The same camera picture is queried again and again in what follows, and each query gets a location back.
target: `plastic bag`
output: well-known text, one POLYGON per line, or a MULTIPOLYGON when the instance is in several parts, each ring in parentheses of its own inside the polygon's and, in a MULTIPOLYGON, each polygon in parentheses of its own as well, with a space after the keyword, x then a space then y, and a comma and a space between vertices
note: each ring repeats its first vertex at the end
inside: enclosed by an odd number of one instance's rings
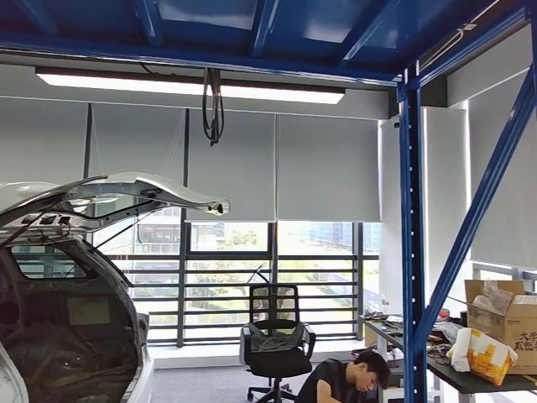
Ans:
POLYGON ((471 328, 460 329, 447 356, 456 372, 471 372, 496 386, 502 385, 508 370, 518 359, 508 345, 471 328))
POLYGON ((495 310, 500 315, 505 315, 515 296, 512 292, 501 290, 498 288, 498 283, 494 280, 485 281, 483 284, 483 295, 486 296, 495 310))

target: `cardboard box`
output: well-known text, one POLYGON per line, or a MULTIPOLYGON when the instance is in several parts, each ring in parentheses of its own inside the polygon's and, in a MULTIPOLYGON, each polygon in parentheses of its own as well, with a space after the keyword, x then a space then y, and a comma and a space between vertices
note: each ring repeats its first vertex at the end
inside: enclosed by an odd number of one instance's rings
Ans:
POLYGON ((537 374, 537 296, 526 296, 523 281, 494 281, 500 290, 514 294, 505 315, 474 306, 477 296, 483 294, 483 287, 490 280, 466 280, 468 327, 484 332, 491 338, 506 343, 517 354, 518 360, 509 369, 509 374, 537 374))

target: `blue steel frame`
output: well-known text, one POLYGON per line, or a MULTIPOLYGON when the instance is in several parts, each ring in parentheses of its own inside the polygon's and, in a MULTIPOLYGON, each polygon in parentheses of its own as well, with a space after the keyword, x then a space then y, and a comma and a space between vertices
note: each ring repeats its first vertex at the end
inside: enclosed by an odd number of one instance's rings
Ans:
POLYGON ((138 18, 150 46, 100 44, 97 49, 91 42, 63 39, 55 34, 57 25, 41 2, 14 0, 21 11, 43 35, 41 38, 24 34, 4 34, 0 48, 35 51, 52 55, 84 55, 97 60, 127 60, 169 65, 193 65, 228 70, 265 72, 288 76, 335 79, 341 81, 367 81, 382 85, 397 85, 400 103, 401 238, 403 242, 403 286, 405 335, 405 401, 425 403, 427 400, 425 343, 437 313, 453 284, 460 266, 475 237, 483 214, 490 204, 517 144, 526 128, 537 99, 537 69, 530 66, 517 97, 511 114, 500 135, 487 168, 480 183, 471 208, 463 221, 431 302, 425 309, 425 274, 421 166, 421 88, 447 69, 462 61, 474 50, 508 29, 521 18, 530 18, 533 60, 537 56, 537 2, 520 0, 515 11, 500 16, 489 24, 486 32, 477 35, 463 48, 453 48, 435 63, 419 70, 419 60, 428 50, 438 44, 446 34, 459 28, 493 0, 465 2, 463 8, 453 8, 443 14, 437 24, 422 32, 416 44, 405 50, 404 58, 396 63, 394 71, 356 69, 351 61, 383 22, 386 14, 400 0, 377 0, 366 10, 360 21, 333 57, 332 65, 284 60, 263 60, 263 48, 272 28, 280 0, 259 0, 256 11, 253 36, 249 56, 218 55, 194 51, 170 50, 159 47, 163 33, 161 21, 154 0, 133 0, 138 18))
POLYGON ((425 71, 408 68, 397 87, 400 103, 400 198, 403 242, 403 295, 405 333, 405 402, 427 401, 425 343, 428 335, 455 282, 505 171, 537 102, 537 70, 529 66, 514 105, 493 152, 472 204, 463 220, 429 305, 424 304, 424 255, 421 174, 420 88, 509 28, 523 17, 530 18, 533 61, 537 60, 537 3, 526 0, 525 9, 504 15, 486 33, 450 52, 425 71))

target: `office chair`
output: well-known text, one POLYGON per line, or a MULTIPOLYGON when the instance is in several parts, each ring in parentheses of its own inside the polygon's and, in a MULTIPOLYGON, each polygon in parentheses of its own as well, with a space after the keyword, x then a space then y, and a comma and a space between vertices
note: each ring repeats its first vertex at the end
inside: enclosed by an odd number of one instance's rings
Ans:
POLYGON ((248 401, 253 400, 253 392, 265 394, 256 403, 296 401, 281 383, 283 378, 311 372, 315 344, 315 334, 300 322, 296 285, 251 285, 250 322, 241 331, 241 363, 248 365, 253 375, 275 381, 269 388, 248 388, 248 401))

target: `yellow package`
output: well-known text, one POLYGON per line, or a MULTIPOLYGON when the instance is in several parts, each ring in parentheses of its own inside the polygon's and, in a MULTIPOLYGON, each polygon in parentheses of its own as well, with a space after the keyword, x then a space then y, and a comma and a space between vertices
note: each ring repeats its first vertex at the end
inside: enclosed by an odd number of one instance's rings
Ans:
POLYGON ((460 329, 448 354, 457 372, 471 372, 500 386, 518 356, 512 348, 476 329, 460 329))

